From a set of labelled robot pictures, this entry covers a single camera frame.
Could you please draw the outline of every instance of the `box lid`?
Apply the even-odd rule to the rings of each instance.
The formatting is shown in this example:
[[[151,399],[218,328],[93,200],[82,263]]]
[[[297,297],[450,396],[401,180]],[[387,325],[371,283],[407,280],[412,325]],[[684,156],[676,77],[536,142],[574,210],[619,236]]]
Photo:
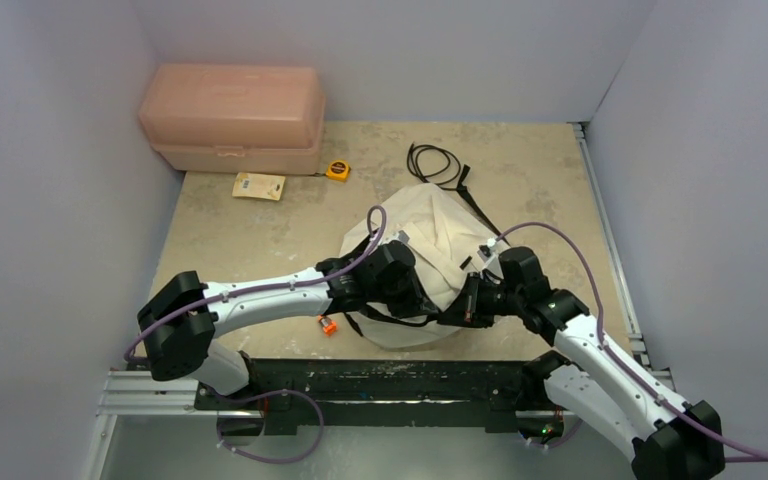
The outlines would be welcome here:
[[[310,148],[321,96],[312,68],[165,64],[139,117],[155,146]]]

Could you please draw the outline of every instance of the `yellow tape measure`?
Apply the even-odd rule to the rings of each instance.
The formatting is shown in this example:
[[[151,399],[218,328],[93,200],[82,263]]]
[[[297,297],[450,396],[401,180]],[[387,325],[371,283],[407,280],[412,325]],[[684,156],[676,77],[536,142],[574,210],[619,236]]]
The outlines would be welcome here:
[[[345,160],[334,160],[331,165],[328,165],[328,170],[325,170],[325,176],[331,180],[345,182],[349,178],[351,169],[352,167]]]

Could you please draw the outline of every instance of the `metal frame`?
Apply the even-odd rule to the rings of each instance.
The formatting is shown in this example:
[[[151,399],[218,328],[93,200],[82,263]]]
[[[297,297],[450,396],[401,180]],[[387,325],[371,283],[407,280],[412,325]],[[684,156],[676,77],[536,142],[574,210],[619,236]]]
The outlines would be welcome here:
[[[643,334],[641,333],[640,325],[637,322],[637,316],[631,302],[631,296],[628,291],[628,284],[626,283],[622,262],[620,261],[611,225],[605,212],[605,204],[602,201],[599,184],[593,170],[590,152],[587,149],[584,130],[579,123],[572,123],[571,125],[573,132],[575,133],[575,138],[578,141],[579,149],[581,150],[585,169],[587,170],[593,199],[596,202],[596,207],[599,211],[603,238],[605,245],[608,248],[611,266],[613,267],[611,273],[617,287],[620,307],[622,308],[626,329],[628,330],[628,338],[631,342],[632,355],[643,367],[651,370],[649,355],[646,351],[646,344],[643,341]],[[657,371],[651,373],[664,385],[675,390],[673,379],[669,371]],[[156,382],[151,379],[148,372],[112,371],[108,373],[104,391],[102,392],[99,407],[96,412],[96,422],[90,441],[89,456],[79,478],[82,480],[101,480],[110,449],[110,443],[120,416],[184,415],[223,418],[260,418],[259,412],[195,410],[193,402],[196,398],[197,388],[198,382],[195,380],[184,379],[173,380],[170,382]],[[517,412],[517,416],[520,418],[548,418],[553,414],[554,412],[548,411]],[[570,418],[576,418],[575,414],[572,412],[565,412],[565,415],[568,415]]]

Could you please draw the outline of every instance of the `wooden tabletop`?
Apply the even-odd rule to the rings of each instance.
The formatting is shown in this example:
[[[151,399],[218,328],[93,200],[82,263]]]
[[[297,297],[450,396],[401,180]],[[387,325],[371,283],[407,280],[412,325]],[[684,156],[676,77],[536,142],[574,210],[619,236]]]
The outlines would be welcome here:
[[[585,165],[572,127],[564,124],[329,122],[322,168],[345,159],[352,167],[349,180],[288,177],[278,202],[231,197],[232,174],[188,173],[152,294],[185,270],[196,270],[202,281],[242,282],[337,256],[343,235],[371,205],[418,182],[405,167],[411,142],[446,148],[470,165],[466,184],[500,229],[537,220],[572,237],[595,274],[607,332],[629,349]],[[434,155],[423,154],[428,171],[442,161]],[[563,240],[541,229],[515,232],[509,240],[537,253],[553,287],[571,290],[595,309],[584,269]],[[358,336],[341,315],[333,318],[339,330],[331,337],[313,318],[291,318],[237,330],[220,342],[252,356],[280,358],[528,360],[549,349],[516,318],[396,351]]]

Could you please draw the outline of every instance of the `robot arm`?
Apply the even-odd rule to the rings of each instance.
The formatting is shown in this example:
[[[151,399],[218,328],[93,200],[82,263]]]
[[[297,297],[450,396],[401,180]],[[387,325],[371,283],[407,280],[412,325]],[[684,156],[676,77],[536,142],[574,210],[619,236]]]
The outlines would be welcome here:
[[[425,298],[413,271],[413,254],[397,238],[379,245],[350,273],[316,283],[344,268],[365,247],[268,280],[203,284],[195,272],[179,274],[140,312],[143,330],[193,301],[214,296],[221,300],[189,311],[146,338],[152,376],[156,380],[189,376],[221,395],[232,394],[248,385],[249,371],[245,360],[221,346],[218,337],[287,317],[355,312],[370,302],[386,304],[396,318],[426,315],[441,324],[471,328],[492,326],[496,316],[516,315],[529,331],[574,363],[554,368],[542,379],[545,396],[611,441],[631,461],[638,478],[710,478],[724,468],[722,445],[681,423],[660,402],[680,405],[687,415],[720,432],[716,412],[705,402],[691,406],[610,337],[600,336],[596,319],[572,293],[550,287],[530,249],[514,247],[498,255],[500,282],[470,274],[458,298],[440,311]],[[276,283],[289,286],[231,295],[241,288]],[[653,398],[609,358],[606,345],[659,396]],[[691,471],[696,475],[681,476]]]

